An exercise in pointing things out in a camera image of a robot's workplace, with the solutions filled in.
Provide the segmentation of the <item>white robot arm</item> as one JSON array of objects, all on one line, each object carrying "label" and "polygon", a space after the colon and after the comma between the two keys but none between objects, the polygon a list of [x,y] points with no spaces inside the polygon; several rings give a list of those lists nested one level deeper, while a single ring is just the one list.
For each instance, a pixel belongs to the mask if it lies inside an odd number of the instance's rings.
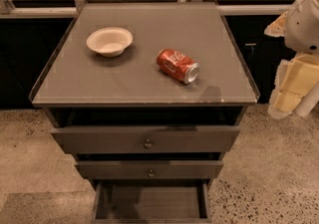
[{"label": "white robot arm", "polygon": [[319,101],[319,0],[295,0],[264,34],[283,37],[285,46],[296,52],[291,61],[282,60],[278,66],[269,115],[308,116]]}]

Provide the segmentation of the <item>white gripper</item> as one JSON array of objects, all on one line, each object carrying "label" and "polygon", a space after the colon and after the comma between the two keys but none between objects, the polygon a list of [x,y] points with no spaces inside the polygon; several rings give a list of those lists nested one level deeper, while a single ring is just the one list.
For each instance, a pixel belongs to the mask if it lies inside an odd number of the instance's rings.
[{"label": "white gripper", "polygon": [[[288,12],[282,13],[275,21],[269,24],[264,30],[264,34],[275,38],[284,37],[287,14]],[[288,73],[286,81],[287,93],[284,93],[281,85],[286,72]],[[297,54],[290,63],[282,60],[276,72],[275,88],[269,99],[268,114],[276,119],[291,115],[301,100],[318,82],[319,59],[316,56]]]}]

